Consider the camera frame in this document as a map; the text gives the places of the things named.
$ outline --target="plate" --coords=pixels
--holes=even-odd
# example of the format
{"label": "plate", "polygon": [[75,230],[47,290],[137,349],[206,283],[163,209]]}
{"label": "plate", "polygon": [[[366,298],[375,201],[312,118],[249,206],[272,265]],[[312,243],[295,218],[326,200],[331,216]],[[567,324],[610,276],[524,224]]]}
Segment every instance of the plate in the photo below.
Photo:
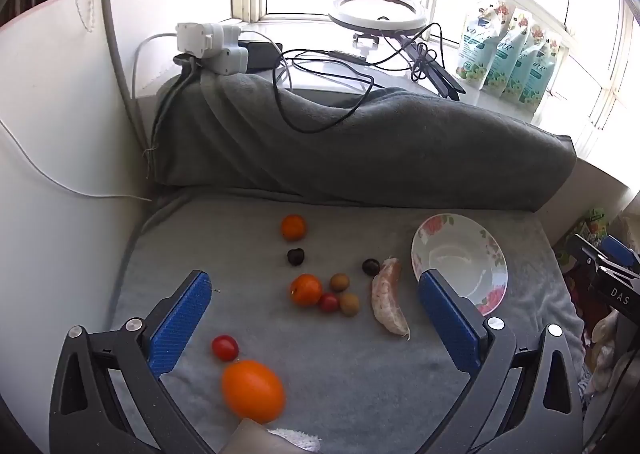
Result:
{"label": "plate", "polygon": [[459,214],[436,214],[415,232],[411,263],[416,279],[437,269],[482,315],[498,307],[507,289],[507,262],[488,230]]}

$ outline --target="tangerine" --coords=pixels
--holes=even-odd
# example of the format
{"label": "tangerine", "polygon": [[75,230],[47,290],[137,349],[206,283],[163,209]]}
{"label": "tangerine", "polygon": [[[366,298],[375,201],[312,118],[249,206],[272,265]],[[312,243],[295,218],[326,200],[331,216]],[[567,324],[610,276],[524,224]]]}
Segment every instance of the tangerine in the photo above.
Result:
{"label": "tangerine", "polygon": [[282,236],[287,241],[298,241],[305,237],[306,222],[299,214],[289,214],[280,224]]}
{"label": "tangerine", "polygon": [[322,283],[315,275],[302,274],[291,283],[289,294],[299,306],[313,306],[322,296]]}
{"label": "tangerine", "polygon": [[240,360],[222,373],[222,395],[239,418],[275,420],[284,410],[284,387],[277,374],[255,360]]}

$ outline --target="blue gripper pad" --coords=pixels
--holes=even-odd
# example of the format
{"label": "blue gripper pad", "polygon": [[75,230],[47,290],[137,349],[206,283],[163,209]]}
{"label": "blue gripper pad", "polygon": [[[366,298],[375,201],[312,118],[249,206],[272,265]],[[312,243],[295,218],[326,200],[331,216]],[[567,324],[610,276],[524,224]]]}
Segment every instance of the blue gripper pad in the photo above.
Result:
{"label": "blue gripper pad", "polygon": [[600,243],[600,248],[613,259],[613,262],[619,264],[621,267],[629,269],[632,268],[636,262],[634,253],[613,236],[604,236],[602,243]]}
{"label": "blue gripper pad", "polygon": [[418,296],[422,307],[428,313],[458,371],[474,376],[481,366],[480,338],[432,272],[440,275],[437,271],[426,271],[418,281]]}
{"label": "blue gripper pad", "polygon": [[147,364],[156,378],[172,371],[211,301],[211,280],[193,280],[149,341]]}

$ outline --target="gray cloth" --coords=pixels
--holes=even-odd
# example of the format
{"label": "gray cloth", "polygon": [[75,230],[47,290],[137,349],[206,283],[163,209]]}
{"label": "gray cloth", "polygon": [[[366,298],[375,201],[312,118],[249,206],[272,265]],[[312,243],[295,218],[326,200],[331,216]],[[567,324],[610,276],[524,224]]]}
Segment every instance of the gray cloth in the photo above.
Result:
{"label": "gray cloth", "polygon": [[[561,325],[575,372],[580,373],[582,321],[536,216],[456,212],[484,225],[504,253],[508,287],[494,315],[522,339],[547,323]],[[280,236],[280,221],[289,213],[299,213],[308,222],[308,235],[293,245]],[[175,370],[162,380],[213,449],[220,450],[239,423],[220,393],[224,364],[210,352],[215,336],[230,334],[238,340],[240,358],[263,362],[286,388],[286,409],[270,428],[318,436],[324,454],[411,454],[468,381],[468,375],[455,369],[417,298],[410,248],[417,227],[434,213],[223,195],[202,195],[185,205],[176,200],[155,214],[138,238],[112,327],[133,316],[144,317],[192,269],[202,269],[220,293],[213,294]],[[287,263],[286,253],[298,246],[306,259],[295,268]],[[402,262],[399,300],[411,327],[409,341],[374,319],[371,280],[360,268],[367,257],[389,256]],[[296,307],[288,288],[303,272],[324,283],[337,272],[348,274],[350,291],[361,301],[360,313],[348,319]],[[116,389],[123,394],[135,432],[149,440],[122,380],[116,380]]]}
{"label": "gray cloth", "polygon": [[[158,93],[162,100],[175,80]],[[281,90],[297,126],[345,113]],[[306,135],[284,122],[271,83],[204,70],[159,108],[152,169],[162,185],[294,193],[312,203],[537,211],[576,156],[569,137],[482,108],[397,88],[343,123]]]}

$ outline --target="plastic refill pouch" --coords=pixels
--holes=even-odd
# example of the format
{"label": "plastic refill pouch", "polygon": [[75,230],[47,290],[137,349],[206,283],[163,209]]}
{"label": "plastic refill pouch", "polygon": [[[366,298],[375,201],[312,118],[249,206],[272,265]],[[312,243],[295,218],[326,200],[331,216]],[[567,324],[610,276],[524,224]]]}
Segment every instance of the plastic refill pouch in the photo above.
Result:
{"label": "plastic refill pouch", "polygon": [[556,67],[559,48],[560,37],[552,32],[549,33],[531,66],[527,84],[518,99],[518,102],[531,112],[534,112],[542,101],[546,85],[549,84]]}
{"label": "plastic refill pouch", "polygon": [[507,86],[507,80],[515,67],[524,44],[531,32],[532,18],[529,12],[516,9],[507,35],[498,43],[494,62],[484,80],[482,90],[499,97]]}
{"label": "plastic refill pouch", "polygon": [[466,16],[456,74],[471,86],[482,86],[513,10],[514,6],[503,0],[477,0],[474,11]]}
{"label": "plastic refill pouch", "polygon": [[502,93],[503,99],[513,103],[519,102],[520,94],[529,80],[529,72],[533,62],[543,44],[545,44],[545,31],[540,25],[533,24],[527,42],[516,59],[513,71],[507,80],[507,86]]}

